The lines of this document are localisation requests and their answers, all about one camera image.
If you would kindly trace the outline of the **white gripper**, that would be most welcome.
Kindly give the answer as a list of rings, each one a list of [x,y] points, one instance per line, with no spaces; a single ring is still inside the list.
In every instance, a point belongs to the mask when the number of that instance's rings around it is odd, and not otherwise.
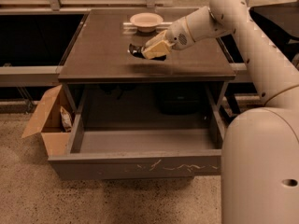
[[[193,44],[194,40],[188,27],[187,18],[183,17],[174,21],[167,30],[163,30],[147,41],[142,49],[142,55],[146,59],[152,60],[169,54],[172,49],[183,50]]]

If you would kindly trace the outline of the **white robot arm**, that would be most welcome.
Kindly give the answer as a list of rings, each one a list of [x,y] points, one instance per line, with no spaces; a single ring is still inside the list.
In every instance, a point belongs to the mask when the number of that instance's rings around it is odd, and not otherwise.
[[[148,41],[147,59],[232,35],[262,107],[227,128],[221,152],[223,224],[299,224],[299,71],[260,29],[246,0],[210,0]]]

